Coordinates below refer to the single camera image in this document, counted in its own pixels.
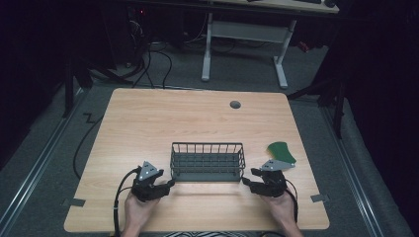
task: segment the person's left hand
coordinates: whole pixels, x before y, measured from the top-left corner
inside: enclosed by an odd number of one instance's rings
[[[142,202],[136,198],[131,192],[126,197],[126,227],[124,228],[123,237],[138,237],[144,224],[151,215],[152,210],[160,198]]]

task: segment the dark background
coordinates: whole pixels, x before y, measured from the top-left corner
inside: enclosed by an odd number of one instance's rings
[[[330,46],[313,83],[331,77],[348,80],[346,97],[365,144],[401,213],[419,235],[413,222],[419,212],[418,3],[356,0],[340,1],[338,6],[341,16],[371,22],[338,32],[335,24],[302,20],[292,44]],[[3,167],[62,84],[68,55],[82,54],[106,68],[135,60],[124,5],[80,8],[46,1],[3,1],[0,11]],[[177,47],[186,40],[183,32],[194,36],[201,27],[196,22],[204,19],[203,13],[181,10],[149,9],[147,14],[153,20],[150,33]],[[342,74],[342,68],[350,70]]]

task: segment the floor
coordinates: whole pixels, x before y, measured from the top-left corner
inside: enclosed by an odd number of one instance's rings
[[[326,47],[307,53],[290,47],[284,60],[289,87],[283,90],[279,87],[272,58],[260,55],[258,50],[249,54],[246,45],[251,43],[254,42],[242,41],[242,45],[232,48],[225,44],[215,45],[208,82],[200,79],[204,52],[201,41],[190,43],[182,50],[156,43],[152,48],[157,52],[150,54],[148,76],[144,75],[137,87],[150,88],[152,82],[159,88],[168,73],[166,89],[290,94],[311,83],[327,53]],[[260,45],[258,49],[272,53],[276,46]],[[121,67],[117,72],[124,74],[127,71],[130,69]],[[66,198],[72,198],[77,189],[73,161],[78,173],[82,174],[100,127],[92,128],[90,121],[104,114],[113,90],[120,87],[126,86],[103,79],[95,79],[91,90],[76,87],[76,107],[66,119],[61,117],[64,112],[63,89],[55,95],[0,173],[0,189],[3,191],[0,212],[4,213],[0,236],[109,236],[109,233],[66,232],[63,223],[68,206],[62,204]],[[319,108],[315,99],[316,96],[304,96],[290,101],[290,104],[317,185],[320,192],[329,197],[324,204],[330,227],[321,231],[306,230],[304,235],[412,236],[371,161],[350,105],[345,103],[343,139],[337,139],[331,129],[333,107]],[[163,236],[168,233],[146,234]]]

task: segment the black cable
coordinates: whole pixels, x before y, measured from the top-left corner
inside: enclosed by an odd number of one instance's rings
[[[130,189],[130,188],[132,188],[132,187],[126,187],[126,188],[124,188],[124,189],[121,189],[121,190],[120,190],[120,193],[122,193],[123,191],[128,190],[128,189]]]
[[[188,41],[184,41],[184,45],[185,45],[185,46],[189,47],[189,46],[187,45],[187,43],[194,42],[194,41],[198,41],[198,40],[202,40],[202,39],[206,39],[206,37],[201,37],[201,35],[203,34],[204,29],[206,28],[206,25],[207,25],[207,19],[208,19],[208,17],[209,17],[209,13],[206,13],[206,17],[204,18],[203,26],[201,27],[200,32],[199,32],[199,33],[197,34],[197,36],[196,36],[196,37],[194,37],[193,39],[188,40]]]
[[[243,46],[246,46],[246,47],[251,47],[251,48],[259,48],[259,47],[269,46],[269,45],[272,45],[274,43],[273,42],[266,42],[266,41],[264,41],[264,42],[262,42],[262,43],[260,43],[258,45],[252,45],[250,43],[244,43],[241,40],[238,40],[237,41],[237,44],[243,45]]]
[[[81,179],[81,177],[80,177],[80,175],[78,174],[77,169],[76,169],[76,158],[77,158],[78,152],[80,151],[81,145],[83,144],[83,142],[84,142],[84,140],[86,139],[87,135],[89,135],[90,131],[92,131],[92,130],[93,130],[93,128],[94,128],[94,127],[95,127],[95,126],[99,123],[99,121],[101,121],[103,118],[104,118],[103,116],[101,116],[100,118],[98,118],[98,119],[95,121],[95,123],[93,123],[93,125],[89,128],[89,130],[87,130],[86,134],[84,134],[83,138],[81,139],[80,143],[78,144],[77,149],[76,149],[76,152],[74,153],[74,156],[73,156],[73,171],[74,171],[74,174],[76,175],[76,177],[77,177],[79,180]]]
[[[231,51],[233,51],[235,49],[236,42],[237,42],[237,40],[234,39],[233,42],[232,42],[232,47],[229,48],[228,50],[216,50],[216,49],[213,48],[213,46],[211,47],[211,50],[214,51],[214,52],[219,52],[219,53],[229,53],[229,52],[231,52]]]
[[[150,62],[151,62],[151,53],[150,53],[150,49],[148,49],[147,67],[144,69],[144,71],[141,73],[141,75],[138,77],[138,79],[136,79],[136,81],[132,84],[131,88],[135,88],[136,84],[139,82],[139,80],[141,80],[142,76],[144,76],[144,74],[148,71],[148,68],[150,68]]]
[[[145,72],[145,74],[147,75],[147,78],[148,78],[148,81],[150,82],[150,86],[151,86],[151,88],[152,88],[152,89],[155,89],[155,87],[154,87],[154,83],[153,83],[153,81],[151,80],[151,78],[150,78],[150,74],[148,74],[148,71],[146,71],[146,72]]]
[[[298,200],[298,193],[296,192],[296,187],[293,185],[293,183],[291,183],[291,181],[286,180],[286,182],[293,186],[293,191],[295,192],[295,199]]]
[[[151,44],[160,44],[160,43],[164,43],[164,46],[162,48],[158,48],[158,49],[153,49],[152,51],[163,51],[164,49],[167,48],[167,42],[152,42]]]
[[[203,48],[206,46],[205,42],[201,42],[201,40],[205,40],[206,38],[200,38],[200,39],[195,39],[193,41],[188,41],[184,43],[184,46],[188,47],[188,48],[192,48],[192,49],[199,49],[199,48]],[[190,46],[190,44],[198,44],[199,46]]]
[[[114,201],[114,226],[115,226],[115,236],[116,237],[120,237],[121,236],[121,230],[120,230],[120,219],[118,217],[118,206],[119,206],[119,198],[120,198],[120,193],[123,191],[123,184],[126,181],[126,179],[132,175],[133,173],[138,173],[139,172],[139,168],[133,169],[131,171],[129,171],[124,178],[121,180],[120,186],[118,187],[117,190],[117,194],[115,195],[115,201]]]
[[[293,195],[293,193],[291,193],[289,190],[285,190],[285,192],[287,192],[291,196],[291,199],[293,200],[293,219],[295,220],[295,223],[296,223],[298,221],[298,202],[296,201],[296,198]]]
[[[161,52],[161,51],[151,51],[151,52],[160,53],[160,54],[162,54],[162,55],[166,56],[166,57],[167,57],[167,59],[169,59],[169,62],[170,62],[169,70],[167,70],[166,75],[165,75],[165,76],[164,76],[164,78],[163,78],[163,83],[162,83],[162,85],[163,85],[163,89],[166,89],[166,86],[165,86],[165,84],[166,84],[166,79],[167,79],[167,76],[169,75],[170,71],[172,70],[172,65],[173,65],[173,63],[172,63],[172,59],[170,58],[170,56],[169,56],[169,55],[167,55],[167,54],[166,54],[166,53],[164,53],[164,52]]]
[[[143,63],[143,60],[141,59],[138,62],[138,65],[136,65],[135,68],[132,71],[128,72],[125,75],[119,76],[119,77],[121,77],[123,79],[126,79],[126,78],[129,78],[131,76],[134,76],[134,75],[138,74],[141,71],[141,69],[143,68],[143,66],[144,66],[144,63]],[[94,73],[93,71],[89,71],[89,74],[90,74],[90,76],[92,76],[92,77],[94,77],[96,79],[100,79],[100,80],[109,80],[110,79],[107,76],[101,76],[99,74]]]

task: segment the wooden table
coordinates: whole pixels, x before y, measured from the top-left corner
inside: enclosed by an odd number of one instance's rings
[[[238,101],[240,109],[230,107]],[[298,191],[298,225],[325,229],[329,220],[318,195],[287,97],[280,93],[117,89],[108,106],[75,198],[64,223],[69,232],[113,231],[113,203],[118,185],[130,170],[149,161],[170,177],[172,142],[242,142],[244,176],[270,155],[269,144],[284,141],[296,167],[284,175]],[[126,180],[125,187],[132,179]],[[120,225],[124,199],[120,196]],[[153,212],[144,231],[275,230],[268,207],[242,183],[176,183]]]

